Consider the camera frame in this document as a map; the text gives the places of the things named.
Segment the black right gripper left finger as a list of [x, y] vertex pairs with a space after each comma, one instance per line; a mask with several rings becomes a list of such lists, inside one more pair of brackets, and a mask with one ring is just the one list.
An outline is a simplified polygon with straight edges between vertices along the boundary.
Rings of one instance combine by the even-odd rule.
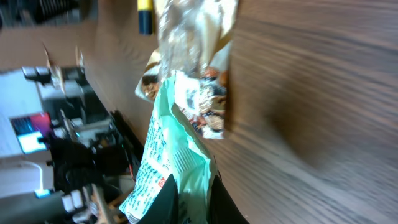
[[175, 179], [170, 174], [153, 204], [138, 224], [177, 224], [178, 189]]

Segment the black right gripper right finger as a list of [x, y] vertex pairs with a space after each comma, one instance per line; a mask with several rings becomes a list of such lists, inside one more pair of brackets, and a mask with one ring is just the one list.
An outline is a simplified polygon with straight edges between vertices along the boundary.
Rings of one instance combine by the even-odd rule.
[[213, 181], [210, 197], [211, 224], [249, 224], [234, 203], [217, 175]]

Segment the teal wet wipes packet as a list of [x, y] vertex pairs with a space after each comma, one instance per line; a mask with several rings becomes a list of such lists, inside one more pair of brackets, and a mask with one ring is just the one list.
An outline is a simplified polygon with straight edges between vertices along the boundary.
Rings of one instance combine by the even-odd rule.
[[206, 223], [217, 166], [177, 101], [198, 98], [199, 82], [174, 70], [154, 101], [134, 190], [120, 205], [130, 223], [149, 213], [167, 178], [177, 184], [178, 223]]

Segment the brown white snack pouch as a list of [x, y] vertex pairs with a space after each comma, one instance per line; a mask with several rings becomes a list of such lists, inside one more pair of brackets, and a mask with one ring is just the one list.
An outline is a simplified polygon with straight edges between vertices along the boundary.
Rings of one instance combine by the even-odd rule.
[[194, 130], [222, 139], [229, 56], [238, 0], [153, 0], [158, 48], [145, 67], [135, 94], [153, 102], [174, 70], [199, 82], [198, 98], [177, 101]]

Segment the yellow glue stick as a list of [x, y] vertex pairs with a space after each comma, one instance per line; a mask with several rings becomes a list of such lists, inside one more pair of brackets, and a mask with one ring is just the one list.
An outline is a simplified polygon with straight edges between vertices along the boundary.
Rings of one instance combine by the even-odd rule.
[[139, 33], [142, 35], [153, 34], [153, 10], [153, 0], [137, 0]]

